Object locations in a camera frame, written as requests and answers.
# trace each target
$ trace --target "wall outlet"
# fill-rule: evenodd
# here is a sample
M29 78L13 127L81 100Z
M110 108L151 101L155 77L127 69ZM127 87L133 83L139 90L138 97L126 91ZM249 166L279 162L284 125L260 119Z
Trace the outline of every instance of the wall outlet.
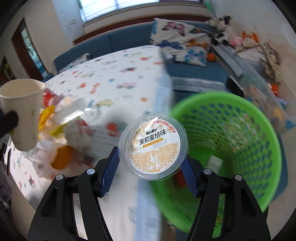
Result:
M71 20L69 20L69 24L73 24L73 23L77 23L77 21L76 21L76 19L74 18L74 19L71 19Z

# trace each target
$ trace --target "metal screw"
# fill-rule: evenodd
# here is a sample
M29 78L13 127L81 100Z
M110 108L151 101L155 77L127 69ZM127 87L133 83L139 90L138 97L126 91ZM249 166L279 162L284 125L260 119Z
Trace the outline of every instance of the metal screw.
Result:
M234 177L236 180L238 180L238 181L241 181L242 180L242 176L240 176L240 175L235 175L235 177Z
M212 171L210 169L204 169L204 174L211 175Z
M62 180L63 177L64 177L63 174L58 174L58 175L56 176L56 179L57 179L57 180Z
M94 170L93 168L90 168L90 169L88 169L88 170L86 171L86 173L87 173L88 175L94 174L94 172L95 172L95 170Z

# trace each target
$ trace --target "plastic bag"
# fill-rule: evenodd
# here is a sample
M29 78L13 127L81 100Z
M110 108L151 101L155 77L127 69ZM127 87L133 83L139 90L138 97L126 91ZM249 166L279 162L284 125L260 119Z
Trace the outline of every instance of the plastic bag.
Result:
M53 179L60 173L60 170L51 166L51 163L57 155L57 149L63 145L61 142L39 140L32 150L24 153L24 156L33 163L38 177Z
M278 134L294 128L296 116L286 114L265 79L248 64L244 70L245 74L239 84L245 90L245 99L264 113Z

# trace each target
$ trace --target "product label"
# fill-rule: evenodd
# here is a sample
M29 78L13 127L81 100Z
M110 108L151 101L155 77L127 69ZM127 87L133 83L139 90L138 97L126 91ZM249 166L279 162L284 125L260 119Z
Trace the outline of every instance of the product label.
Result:
M143 173L160 173L174 163L180 145L180 136L170 123L160 119L147 121L133 136L130 162Z

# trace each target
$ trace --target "butterfly blanket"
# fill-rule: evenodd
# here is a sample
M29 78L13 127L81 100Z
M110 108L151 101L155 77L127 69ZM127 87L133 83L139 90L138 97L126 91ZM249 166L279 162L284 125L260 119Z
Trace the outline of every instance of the butterfly blanket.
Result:
M175 61L207 66L207 53L213 33L186 23L155 18L150 44L164 53L175 56Z

